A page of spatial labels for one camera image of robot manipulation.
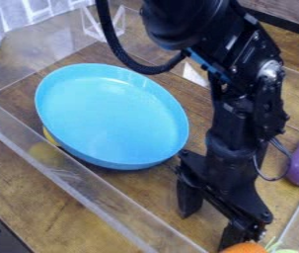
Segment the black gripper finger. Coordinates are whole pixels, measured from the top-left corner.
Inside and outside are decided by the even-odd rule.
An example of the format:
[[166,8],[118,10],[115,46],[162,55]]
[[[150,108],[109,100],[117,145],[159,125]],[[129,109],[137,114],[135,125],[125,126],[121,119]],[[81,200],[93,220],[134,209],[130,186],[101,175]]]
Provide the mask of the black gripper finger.
[[203,205],[202,191],[198,186],[191,186],[182,180],[177,181],[177,198],[179,215],[187,218],[197,213]]
[[240,224],[230,223],[225,228],[218,250],[222,251],[226,248],[252,240],[258,241],[262,235],[262,229],[244,227]]

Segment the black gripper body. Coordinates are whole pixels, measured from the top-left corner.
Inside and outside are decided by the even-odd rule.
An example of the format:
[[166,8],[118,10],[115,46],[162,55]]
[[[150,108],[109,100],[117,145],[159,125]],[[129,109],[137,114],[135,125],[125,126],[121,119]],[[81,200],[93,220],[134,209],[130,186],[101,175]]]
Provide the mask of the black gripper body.
[[214,134],[206,137],[208,154],[179,152],[178,180],[202,191],[203,201],[229,219],[230,223],[264,230],[273,214],[256,190],[254,162],[262,164],[268,143],[242,144],[233,150]]

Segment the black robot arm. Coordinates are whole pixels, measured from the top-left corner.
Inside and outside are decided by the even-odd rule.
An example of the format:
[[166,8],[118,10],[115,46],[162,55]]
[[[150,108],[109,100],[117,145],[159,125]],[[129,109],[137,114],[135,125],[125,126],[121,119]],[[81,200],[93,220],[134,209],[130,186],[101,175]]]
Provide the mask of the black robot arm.
[[285,132],[281,50],[238,0],[145,0],[147,33],[209,71],[214,105],[208,153],[178,153],[177,196],[189,217],[210,203],[230,220],[220,247],[258,241],[273,214],[256,179],[269,142]]

